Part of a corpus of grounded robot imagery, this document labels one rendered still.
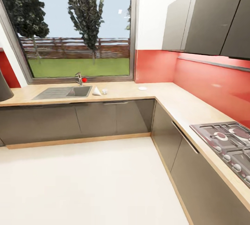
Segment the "paper coffee filter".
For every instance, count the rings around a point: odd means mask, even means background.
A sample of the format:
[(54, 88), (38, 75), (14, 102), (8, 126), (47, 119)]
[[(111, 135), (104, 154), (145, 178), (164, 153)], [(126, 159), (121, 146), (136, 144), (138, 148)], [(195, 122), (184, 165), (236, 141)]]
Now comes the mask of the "paper coffee filter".
[(93, 95), (101, 95), (97, 87), (95, 88)]

